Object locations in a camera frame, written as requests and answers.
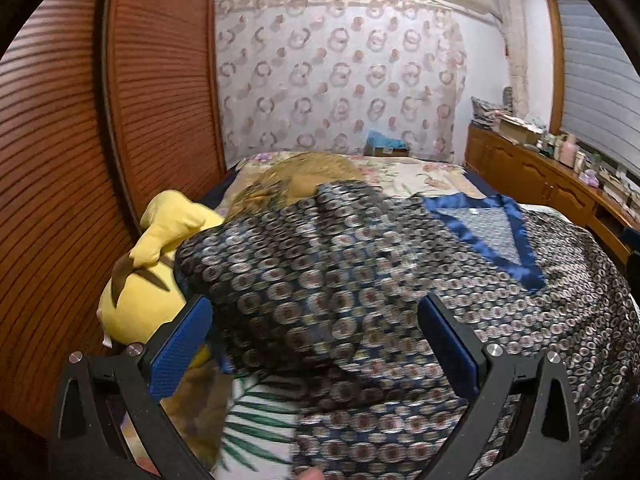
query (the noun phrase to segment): wooden dresser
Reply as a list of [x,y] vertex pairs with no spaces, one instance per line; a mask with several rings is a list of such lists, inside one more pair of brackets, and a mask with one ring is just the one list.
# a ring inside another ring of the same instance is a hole
[[609,256],[626,263],[630,250],[618,237],[626,226],[640,226],[604,192],[578,180],[571,168],[474,126],[469,126],[465,158],[467,168],[496,191],[523,204],[557,209],[589,229]]

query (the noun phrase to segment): window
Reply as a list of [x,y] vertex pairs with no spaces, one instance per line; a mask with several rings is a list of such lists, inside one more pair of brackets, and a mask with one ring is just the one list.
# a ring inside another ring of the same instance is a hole
[[554,37],[551,132],[640,175],[640,77],[587,0],[547,0]]

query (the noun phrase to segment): purple item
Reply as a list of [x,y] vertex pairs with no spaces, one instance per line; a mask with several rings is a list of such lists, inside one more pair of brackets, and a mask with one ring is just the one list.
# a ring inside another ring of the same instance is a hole
[[591,187],[600,187],[600,183],[596,177],[596,172],[593,170],[586,170],[580,174],[580,180],[583,181],[587,186]]

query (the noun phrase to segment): patterned curtain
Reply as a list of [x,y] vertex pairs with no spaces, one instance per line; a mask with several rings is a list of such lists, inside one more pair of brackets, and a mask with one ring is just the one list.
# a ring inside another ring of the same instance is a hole
[[408,0],[222,0],[226,163],[276,150],[362,153],[375,128],[449,161],[466,78],[449,9]]
[[509,74],[513,87],[513,111],[524,118],[529,113],[529,83],[527,79],[527,29],[522,0],[498,0],[504,35],[509,51]]

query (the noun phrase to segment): wooden wardrobe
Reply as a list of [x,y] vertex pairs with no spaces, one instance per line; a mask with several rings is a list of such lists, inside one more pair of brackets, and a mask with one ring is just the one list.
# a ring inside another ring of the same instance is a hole
[[0,410],[46,435],[148,200],[225,173],[214,0],[44,0],[0,59]]

